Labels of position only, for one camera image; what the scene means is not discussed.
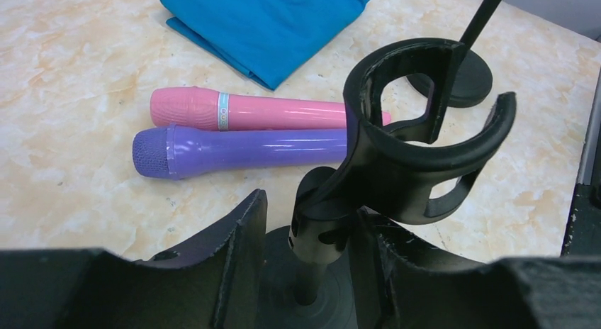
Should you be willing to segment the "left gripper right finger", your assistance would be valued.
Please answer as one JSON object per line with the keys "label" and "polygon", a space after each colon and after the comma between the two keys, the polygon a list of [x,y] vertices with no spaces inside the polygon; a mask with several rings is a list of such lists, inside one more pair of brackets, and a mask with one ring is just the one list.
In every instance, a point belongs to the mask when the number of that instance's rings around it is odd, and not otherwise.
{"label": "left gripper right finger", "polygon": [[349,263],[360,328],[599,328],[600,258],[483,264],[358,213]]}

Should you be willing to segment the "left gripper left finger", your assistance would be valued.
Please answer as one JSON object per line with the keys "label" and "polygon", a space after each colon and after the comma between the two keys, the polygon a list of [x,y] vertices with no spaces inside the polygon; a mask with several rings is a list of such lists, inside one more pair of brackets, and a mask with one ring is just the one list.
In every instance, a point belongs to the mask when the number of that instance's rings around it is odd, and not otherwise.
{"label": "left gripper left finger", "polygon": [[2,328],[253,328],[267,211],[257,189],[150,260],[101,248],[1,252]]}

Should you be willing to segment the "black mic stand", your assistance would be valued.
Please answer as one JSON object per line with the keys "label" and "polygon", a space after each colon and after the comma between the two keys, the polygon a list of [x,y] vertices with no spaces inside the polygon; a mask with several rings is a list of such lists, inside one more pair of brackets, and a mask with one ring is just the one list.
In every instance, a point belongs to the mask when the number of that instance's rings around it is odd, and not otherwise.
{"label": "black mic stand", "polygon": [[501,2],[502,0],[483,0],[459,40],[468,50],[455,76],[448,103],[450,107],[473,107],[481,103],[492,89],[493,74],[485,60],[472,51],[471,46]]}
{"label": "black mic stand", "polygon": [[365,57],[344,85],[347,156],[307,173],[292,224],[268,233],[258,328],[465,328],[475,262],[407,230],[464,202],[509,134],[513,92],[480,133],[435,147],[468,46],[414,38]]}

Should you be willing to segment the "purple microphone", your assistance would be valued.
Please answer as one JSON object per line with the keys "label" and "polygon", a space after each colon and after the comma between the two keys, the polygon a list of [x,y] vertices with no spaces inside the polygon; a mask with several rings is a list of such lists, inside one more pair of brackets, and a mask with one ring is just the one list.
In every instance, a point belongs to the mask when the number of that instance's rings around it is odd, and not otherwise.
{"label": "purple microphone", "polygon": [[346,153],[343,128],[218,132],[174,124],[140,131],[132,148],[139,174],[173,180],[229,169],[341,162]]}

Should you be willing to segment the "pink microphone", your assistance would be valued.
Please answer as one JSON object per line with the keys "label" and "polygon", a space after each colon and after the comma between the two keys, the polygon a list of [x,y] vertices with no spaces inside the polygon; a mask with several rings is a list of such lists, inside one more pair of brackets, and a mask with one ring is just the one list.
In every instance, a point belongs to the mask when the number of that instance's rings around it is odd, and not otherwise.
{"label": "pink microphone", "polygon": [[157,89],[150,97],[155,126],[200,130],[305,130],[345,128],[342,103],[227,94],[200,87]]}

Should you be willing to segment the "blue folded cloth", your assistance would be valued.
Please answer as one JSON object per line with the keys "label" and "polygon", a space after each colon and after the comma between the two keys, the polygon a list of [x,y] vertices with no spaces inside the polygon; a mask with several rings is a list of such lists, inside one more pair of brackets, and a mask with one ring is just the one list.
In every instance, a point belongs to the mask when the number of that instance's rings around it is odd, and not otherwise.
{"label": "blue folded cloth", "polygon": [[167,25],[275,90],[353,23],[370,0],[159,0]]}

